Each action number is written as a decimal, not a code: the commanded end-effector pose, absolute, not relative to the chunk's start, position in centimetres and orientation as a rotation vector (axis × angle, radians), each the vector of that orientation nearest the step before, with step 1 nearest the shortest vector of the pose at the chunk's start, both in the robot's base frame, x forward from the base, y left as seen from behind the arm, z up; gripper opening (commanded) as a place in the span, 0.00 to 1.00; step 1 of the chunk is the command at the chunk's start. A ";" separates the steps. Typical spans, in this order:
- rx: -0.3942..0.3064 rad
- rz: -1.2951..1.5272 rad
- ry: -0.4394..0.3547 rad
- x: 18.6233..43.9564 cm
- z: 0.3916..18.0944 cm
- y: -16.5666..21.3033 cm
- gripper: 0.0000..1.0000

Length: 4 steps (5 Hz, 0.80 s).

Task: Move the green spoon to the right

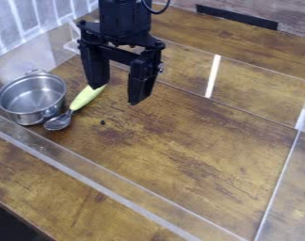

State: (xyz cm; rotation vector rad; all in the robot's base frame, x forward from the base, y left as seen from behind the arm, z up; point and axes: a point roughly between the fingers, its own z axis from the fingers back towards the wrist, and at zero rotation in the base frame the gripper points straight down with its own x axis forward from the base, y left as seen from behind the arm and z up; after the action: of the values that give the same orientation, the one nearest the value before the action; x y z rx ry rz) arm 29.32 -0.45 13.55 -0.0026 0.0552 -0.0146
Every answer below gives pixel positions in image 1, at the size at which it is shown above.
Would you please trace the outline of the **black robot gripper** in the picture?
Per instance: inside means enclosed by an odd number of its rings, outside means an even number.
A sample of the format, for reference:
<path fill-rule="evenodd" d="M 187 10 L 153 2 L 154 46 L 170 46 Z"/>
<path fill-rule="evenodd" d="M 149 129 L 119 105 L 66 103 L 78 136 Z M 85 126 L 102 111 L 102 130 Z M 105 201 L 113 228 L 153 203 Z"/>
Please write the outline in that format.
<path fill-rule="evenodd" d="M 98 89 L 110 80 L 110 61 L 130 65 L 129 103 L 137 105 L 153 92 L 162 68 L 165 43 L 151 34 L 153 0 L 98 0 L 99 20 L 81 20 L 78 48 L 89 86 Z"/>

